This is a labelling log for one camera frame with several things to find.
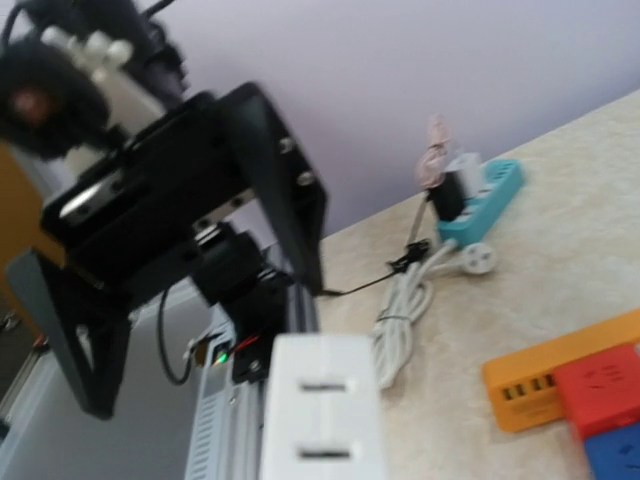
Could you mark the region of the white plug adapter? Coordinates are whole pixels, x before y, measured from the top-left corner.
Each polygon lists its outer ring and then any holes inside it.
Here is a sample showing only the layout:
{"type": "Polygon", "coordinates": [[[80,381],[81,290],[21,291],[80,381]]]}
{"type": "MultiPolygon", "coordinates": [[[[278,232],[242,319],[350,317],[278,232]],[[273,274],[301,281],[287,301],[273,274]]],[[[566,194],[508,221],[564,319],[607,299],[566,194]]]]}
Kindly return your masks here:
{"type": "Polygon", "coordinates": [[[386,479],[389,468],[371,341],[282,334],[265,404],[263,479],[386,479]]]}

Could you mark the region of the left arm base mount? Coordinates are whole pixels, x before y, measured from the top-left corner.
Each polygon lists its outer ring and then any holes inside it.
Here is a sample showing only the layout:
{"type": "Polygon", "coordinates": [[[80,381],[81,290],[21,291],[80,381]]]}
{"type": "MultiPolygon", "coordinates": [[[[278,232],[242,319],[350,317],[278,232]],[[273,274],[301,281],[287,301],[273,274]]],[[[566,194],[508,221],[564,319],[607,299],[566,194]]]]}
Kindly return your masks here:
{"type": "Polygon", "coordinates": [[[278,335],[319,330],[314,298],[299,285],[278,290],[267,300],[244,298],[222,305],[221,309],[232,325],[235,339],[224,340],[223,333],[216,332],[212,340],[196,348],[194,361],[197,367],[202,367],[207,348],[212,346],[215,357],[224,354],[233,363],[232,380],[236,384],[268,378],[278,335]]]}

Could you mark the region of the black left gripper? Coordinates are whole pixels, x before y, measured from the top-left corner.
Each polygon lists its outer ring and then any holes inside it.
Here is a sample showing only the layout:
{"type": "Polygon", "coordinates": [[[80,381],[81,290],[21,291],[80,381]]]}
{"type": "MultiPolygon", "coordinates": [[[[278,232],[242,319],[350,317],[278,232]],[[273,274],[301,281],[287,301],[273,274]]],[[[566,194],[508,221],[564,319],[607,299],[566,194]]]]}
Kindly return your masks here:
{"type": "Polygon", "coordinates": [[[148,300],[201,265],[195,224],[226,214],[245,193],[261,205],[294,278],[321,293],[328,194],[256,83],[192,97],[49,201],[41,225],[72,267],[121,297],[148,300]]]}

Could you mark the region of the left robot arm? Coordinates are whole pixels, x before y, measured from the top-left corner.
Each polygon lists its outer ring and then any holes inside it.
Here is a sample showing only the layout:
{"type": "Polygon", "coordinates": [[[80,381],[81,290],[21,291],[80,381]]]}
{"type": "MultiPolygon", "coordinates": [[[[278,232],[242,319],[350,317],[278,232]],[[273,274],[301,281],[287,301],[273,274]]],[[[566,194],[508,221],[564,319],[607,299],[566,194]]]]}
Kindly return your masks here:
{"type": "Polygon", "coordinates": [[[1,137],[77,162],[47,199],[32,247],[6,269],[79,406],[112,418],[131,316],[192,281],[231,319],[238,383],[269,373],[289,289],[324,286],[327,193],[254,82],[186,94],[182,57],[130,1],[18,1],[1,31],[1,137]]]}

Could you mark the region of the blue cube socket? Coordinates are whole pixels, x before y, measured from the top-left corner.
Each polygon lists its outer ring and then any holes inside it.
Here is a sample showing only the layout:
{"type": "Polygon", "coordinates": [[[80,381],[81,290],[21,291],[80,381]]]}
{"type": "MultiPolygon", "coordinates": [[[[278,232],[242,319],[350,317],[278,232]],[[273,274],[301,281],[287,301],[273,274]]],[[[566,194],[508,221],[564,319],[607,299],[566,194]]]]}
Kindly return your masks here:
{"type": "Polygon", "coordinates": [[[611,430],[584,442],[591,478],[635,480],[639,478],[639,425],[611,430]]]}

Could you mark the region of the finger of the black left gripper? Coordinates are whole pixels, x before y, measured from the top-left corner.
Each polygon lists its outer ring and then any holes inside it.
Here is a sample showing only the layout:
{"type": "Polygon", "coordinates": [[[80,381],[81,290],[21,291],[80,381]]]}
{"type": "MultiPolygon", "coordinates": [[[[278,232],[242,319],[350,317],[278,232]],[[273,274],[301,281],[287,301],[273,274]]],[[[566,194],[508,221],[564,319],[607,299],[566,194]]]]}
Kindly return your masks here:
{"type": "Polygon", "coordinates": [[[81,409],[98,419],[112,418],[131,332],[126,299],[91,285],[36,250],[11,261],[6,277],[48,338],[81,409]]]}

